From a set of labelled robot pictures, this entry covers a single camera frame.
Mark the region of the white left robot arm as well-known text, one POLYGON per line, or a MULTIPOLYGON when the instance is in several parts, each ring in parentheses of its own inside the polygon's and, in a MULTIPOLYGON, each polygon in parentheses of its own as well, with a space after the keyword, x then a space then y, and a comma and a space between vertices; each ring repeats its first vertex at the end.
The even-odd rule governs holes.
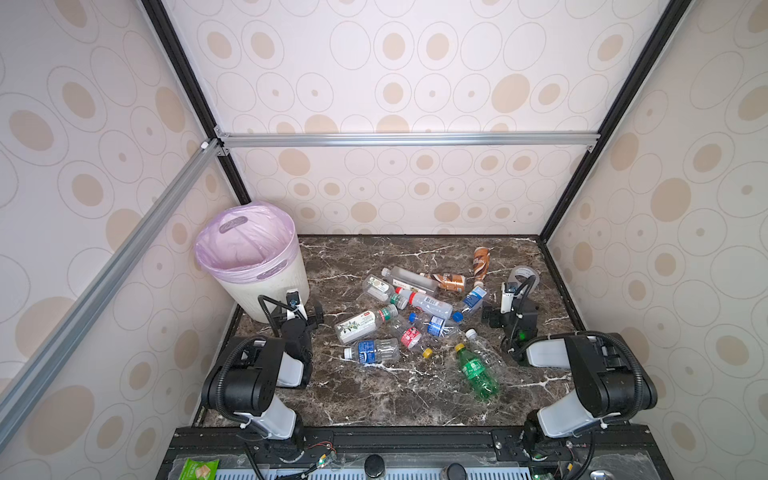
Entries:
POLYGON ((312 334, 324 323, 324 310, 319 302, 306 305, 296 289, 284 300, 259 295, 257 304, 273 335, 235 337, 203 382, 201 404, 236 423, 248 442, 302 450, 301 416, 278 398, 276 390, 309 385, 312 334))

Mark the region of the blue label water bottle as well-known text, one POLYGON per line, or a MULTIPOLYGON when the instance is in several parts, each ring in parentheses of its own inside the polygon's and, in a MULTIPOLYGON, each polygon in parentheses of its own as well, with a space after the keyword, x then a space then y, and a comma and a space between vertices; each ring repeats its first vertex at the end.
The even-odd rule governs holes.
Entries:
POLYGON ((457 323, 468 320, 475 312, 481 309, 487 295, 482 282, 476 283, 466 296, 456 304, 452 319, 457 323))

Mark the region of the green plastic bottle yellow cap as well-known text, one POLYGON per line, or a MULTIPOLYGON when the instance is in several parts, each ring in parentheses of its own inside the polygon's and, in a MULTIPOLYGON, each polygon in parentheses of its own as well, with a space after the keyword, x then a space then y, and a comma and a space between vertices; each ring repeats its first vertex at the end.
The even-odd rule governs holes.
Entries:
POLYGON ((459 369, 473 393, 481 400, 491 400, 499 393, 499 383, 486 363, 464 343, 455 346, 459 369))

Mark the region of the frosted clear long bottle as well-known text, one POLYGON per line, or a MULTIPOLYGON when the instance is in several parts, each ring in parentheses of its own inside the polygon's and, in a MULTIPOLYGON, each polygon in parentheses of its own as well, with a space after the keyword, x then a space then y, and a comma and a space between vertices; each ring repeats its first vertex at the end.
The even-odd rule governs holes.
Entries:
POLYGON ((439 284, 436 280, 411 272, 401 267, 383 268, 381 274, 385 280, 395 287, 434 295, 439 284))

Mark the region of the white bin with purple bag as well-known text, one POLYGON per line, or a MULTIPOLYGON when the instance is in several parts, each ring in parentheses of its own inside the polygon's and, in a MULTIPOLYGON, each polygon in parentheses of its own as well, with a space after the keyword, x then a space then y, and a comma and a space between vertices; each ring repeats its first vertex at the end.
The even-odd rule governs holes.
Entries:
POLYGON ((288 213, 266 202, 233 207, 214 217, 198 234, 194 253, 256 322, 268 321, 258 297, 283 301, 289 291, 309 298, 299 239, 288 213))

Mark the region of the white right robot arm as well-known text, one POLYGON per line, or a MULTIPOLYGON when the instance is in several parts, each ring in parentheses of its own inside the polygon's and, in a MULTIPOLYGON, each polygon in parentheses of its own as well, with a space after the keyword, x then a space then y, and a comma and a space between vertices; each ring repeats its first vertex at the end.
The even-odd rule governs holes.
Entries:
POLYGON ((516 363, 571 373, 574 390, 526 418, 521 444, 532 459, 544 440, 624 424, 658 402, 655 384, 620 334, 578 330, 540 335, 538 307, 529 299, 536 282, 535 276, 504 282, 500 306, 483 310, 490 327, 504 330, 501 350, 516 363))

